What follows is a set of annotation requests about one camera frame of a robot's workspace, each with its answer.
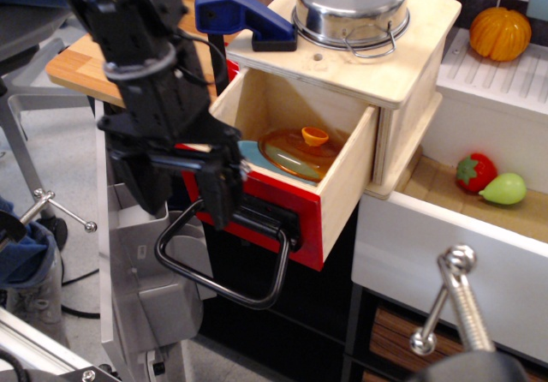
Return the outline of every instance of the toy pumpkin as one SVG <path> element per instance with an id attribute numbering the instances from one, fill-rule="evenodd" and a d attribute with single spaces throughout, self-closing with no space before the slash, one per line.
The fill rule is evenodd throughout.
<path id="1" fill-rule="evenodd" d="M 527 48 L 531 25 L 527 17 L 506 8 L 488 8 L 475 17 L 470 27 L 470 45 L 493 61 L 512 61 Z"/>

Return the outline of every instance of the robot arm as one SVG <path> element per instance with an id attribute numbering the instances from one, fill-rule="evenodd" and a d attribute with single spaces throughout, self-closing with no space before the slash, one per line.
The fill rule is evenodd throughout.
<path id="1" fill-rule="evenodd" d="M 170 197 L 167 169 L 196 175 L 205 209 L 222 229 L 242 196 L 240 132 L 209 113 L 210 97 L 193 40 L 177 24 L 182 0 L 67 0 L 104 54 L 104 72 L 127 111 L 98 126 L 135 199 L 155 213 Z M 176 144 L 207 144 L 207 153 Z"/>

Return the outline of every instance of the stainless steel pot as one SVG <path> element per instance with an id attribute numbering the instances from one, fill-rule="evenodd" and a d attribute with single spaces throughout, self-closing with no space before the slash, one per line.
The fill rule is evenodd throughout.
<path id="1" fill-rule="evenodd" d="M 409 24 L 407 0 L 297 0 L 293 21 L 314 44 L 352 51 L 357 57 L 388 55 Z M 358 51 L 392 44 L 381 54 Z"/>

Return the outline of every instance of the blue tile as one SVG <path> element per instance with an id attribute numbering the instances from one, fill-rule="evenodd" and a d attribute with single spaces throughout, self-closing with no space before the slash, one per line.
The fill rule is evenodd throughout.
<path id="1" fill-rule="evenodd" d="M 529 18 L 529 22 L 531 22 L 531 30 L 533 31 L 531 43 L 548 46 L 548 22 L 535 20 L 534 18 Z"/>
<path id="2" fill-rule="evenodd" d="M 513 9 L 514 11 L 521 12 L 525 15 L 527 12 L 527 1 L 522 0 L 500 0 L 499 7 L 506 9 Z"/>
<path id="3" fill-rule="evenodd" d="M 498 0 L 457 0 L 462 4 L 462 12 L 456 22 L 458 27 L 470 28 L 474 18 L 484 9 L 496 7 Z"/>

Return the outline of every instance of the person's leg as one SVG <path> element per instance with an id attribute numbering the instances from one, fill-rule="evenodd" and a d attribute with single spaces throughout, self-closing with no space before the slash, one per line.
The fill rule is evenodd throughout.
<path id="1" fill-rule="evenodd" d="M 13 215 L 12 204 L 2 197 L 0 210 Z M 0 253 L 0 288 L 8 290 L 8 311 L 67 345 L 61 313 L 62 274 L 55 238 L 40 224 L 31 222 L 27 236 Z"/>

